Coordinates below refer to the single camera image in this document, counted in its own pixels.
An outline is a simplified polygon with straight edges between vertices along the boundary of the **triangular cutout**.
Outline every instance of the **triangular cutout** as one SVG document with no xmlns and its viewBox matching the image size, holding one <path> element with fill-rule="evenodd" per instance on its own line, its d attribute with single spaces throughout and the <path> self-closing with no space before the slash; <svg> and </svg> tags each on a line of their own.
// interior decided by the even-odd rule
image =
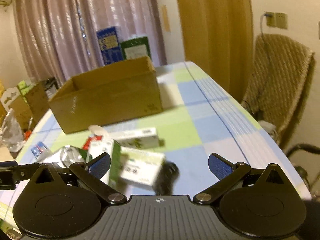
<svg viewBox="0 0 320 240">
<path fill-rule="evenodd" d="M 43 169 L 40 176 L 36 180 L 36 184 L 54 181 L 49 169 Z"/>
<path fill-rule="evenodd" d="M 279 175 L 279 173 L 275 170 L 272 170 L 266 180 L 267 182 L 283 184 L 283 181 Z"/>
</svg>

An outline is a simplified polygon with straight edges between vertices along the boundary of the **blue line on tablecloth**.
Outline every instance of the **blue line on tablecloth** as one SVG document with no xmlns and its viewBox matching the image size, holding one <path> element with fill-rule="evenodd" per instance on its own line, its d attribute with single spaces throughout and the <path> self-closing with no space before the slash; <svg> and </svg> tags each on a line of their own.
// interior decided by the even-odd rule
<svg viewBox="0 0 320 240">
<path fill-rule="evenodd" d="M 238 148 L 240 149 L 243 157 L 245 158 L 245 160 L 247 161 L 247 163 L 250 165 L 247 157 L 245 156 L 243 150 L 241 149 L 240 145 L 238 144 L 236 138 L 233 136 L 232 132 L 230 131 L 230 129 L 228 128 L 228 126 L 225 124 L 225 122 L 223 121 L 223 119 L 221 118 L 221 116 L 218 114 L 218 112 L 214 109 L 214 107 L 210 104 L 208 98 L 206 97 L 205 93 L 201 90 L 200 86 L 198 85 L 197 81 L 195 80 L 195 78 L 193 77 L 193 75 L 191 74 L 190 70 L 188 69 L 187 64 L 184 62 L 184 65 L 186 66 L 186 69 L 188 70 L 190 76 L 192 77 L 193 81 L 196 83 L 197 87 L 199 88 L 199 90 L 201 91 L 201 93 L 204 95 L 204 98 L 207 100 L 207 102 L 209 103 L 209 105 L 211 106 L 211 108 L 213 109 L 213 111 L 215 111 L 215 113 L 217 114 L 217 116 L 220 118 L 221 122 L 224 124 L 224 126 L 228 129 L 229 133 L 231 134 L 231 136 L 233 137 L 234 141 L 236 142 Z"/>
</svg>

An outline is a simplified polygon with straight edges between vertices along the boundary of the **tablecloth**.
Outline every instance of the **tablecloth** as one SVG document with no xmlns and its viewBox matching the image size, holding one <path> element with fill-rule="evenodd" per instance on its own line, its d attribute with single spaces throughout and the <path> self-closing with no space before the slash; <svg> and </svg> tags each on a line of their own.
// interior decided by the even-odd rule
<svg viewBox="0 0 320 240">
<path fill-rule="evenodd" d="M 175 195 L 190 195 L 211 186 L 218 179 L 208 168 L 208 156 L 216 152 L 229 161 L 246 162 L 253 168 L 278 163 L 302 198 L 310 198 L 305 184 L 281 149 L 260 125 L 212 78 L 192 62 L 156 68 L 164 111 L 135 120 L 105 126 L 108 132 L 156 127 L 164 143 L 151 149 L 164 152 L 180 171 L 173 188 Z M 17 157 L 18 164 L 35 161 L 31 147 L 42 141 L 52 151 L 63 145 L 81 147 L 89 131 L 65 135 L 49 110 Z M 17 227 L 12 207 L 27 181 L 15 190 L 0 192 L 0 218 Z M 128 186 L 125 194 L 154 195 Z"/>
</svg>

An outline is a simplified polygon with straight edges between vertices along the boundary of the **blue box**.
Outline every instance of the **blue box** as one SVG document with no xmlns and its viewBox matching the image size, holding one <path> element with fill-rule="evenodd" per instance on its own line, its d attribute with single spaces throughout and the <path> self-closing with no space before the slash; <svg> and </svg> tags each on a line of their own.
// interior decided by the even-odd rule
<svg viewBox="0 0 320 240">
<path fill-rule="evenodd" d="M 124 60 L 120 46 L 122 38 L 118 27 L 113 26 L 97 31 L 97 37 L 105 65 Z"/>
</svg>

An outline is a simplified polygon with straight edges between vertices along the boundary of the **gray ribbed plate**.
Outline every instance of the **gray ribbed plate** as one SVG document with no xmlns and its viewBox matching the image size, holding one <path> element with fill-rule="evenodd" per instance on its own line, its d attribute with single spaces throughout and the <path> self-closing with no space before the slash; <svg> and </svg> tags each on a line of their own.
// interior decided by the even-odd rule
<svg viewBox="0 0 320 240">
<path fill-rule="evenodd" d="M 227 229 L 209 206 L 195 205 L 188 196 L 132 196 L 106 209 L 101 219 L 70 240 L 241 240 Z M 23 240 L 33 240 L 24 236 Z"/>
</svg>

